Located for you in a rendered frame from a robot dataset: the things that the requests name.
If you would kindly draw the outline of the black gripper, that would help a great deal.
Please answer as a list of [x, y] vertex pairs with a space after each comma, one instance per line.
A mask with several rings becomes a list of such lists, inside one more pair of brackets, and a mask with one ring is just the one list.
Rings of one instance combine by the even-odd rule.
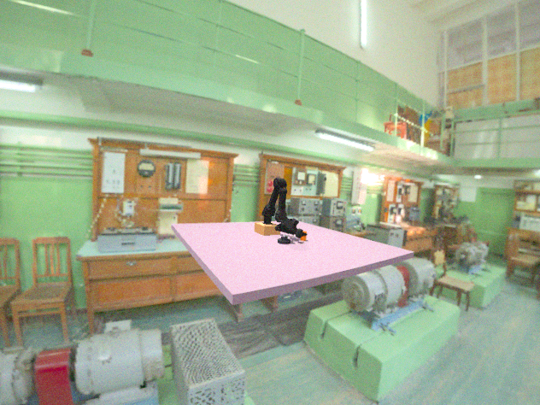
[[307, 233], [303, 232], [303, 229], [300, 229], [300, 228], [297, 229], [297, 227], [296, 227], [296, 229], [291, 228], [291, 229], [287, 230], [286, 233], [287, 233], [287, 234], [291, 234], [291, 235], [293, 235], [293, 236], [296, 235], [296, 237], [297, 237], [297, 238], [300, 238], [300, 239], [301, 239], [302, 237], [305, 237], [305, 236], [308, 235]]

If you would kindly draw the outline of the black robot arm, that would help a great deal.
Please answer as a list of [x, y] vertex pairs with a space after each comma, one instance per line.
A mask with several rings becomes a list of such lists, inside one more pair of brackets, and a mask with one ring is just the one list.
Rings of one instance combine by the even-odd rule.
[[262, 215], [264, 216], [264, 222], [262, 222], [265, 225], [272, 224], [272, 216], [275, 214], [275, 203], [279, 196], [279, 208], [276, 212], [275, 220], [280, 223], [277, 226], [275, 226], [275, 230], [279, 232], [286, 233], [287, 230], [293, 228], [296, 229], [297, 224], [299, 223], [296, 219], [288, 219], [287, 213], [285, 212], [285, 201], [286, 201], [286, 193], [287, 193], [287, 183], [285, 179], [276, 178], [273, 181], [273, 193], [271, 195], [269, 203], [265, 206], [265, 208], [262, 211]]

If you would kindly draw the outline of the grey round pedestal with silver shaft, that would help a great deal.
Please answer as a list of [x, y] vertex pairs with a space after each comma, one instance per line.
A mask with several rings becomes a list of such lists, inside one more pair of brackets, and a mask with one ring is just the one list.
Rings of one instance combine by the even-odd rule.
[[291, 241], [290, 241], [290, 240], [288, 239], [288, 237], [286, 237], [285, 234], [284, 234], [284, 236], [281, 236], [281, 238], [278, 239], [278, 244], [285, 244], [285, 245], [287, 245], [287, 244], [291, 244]]

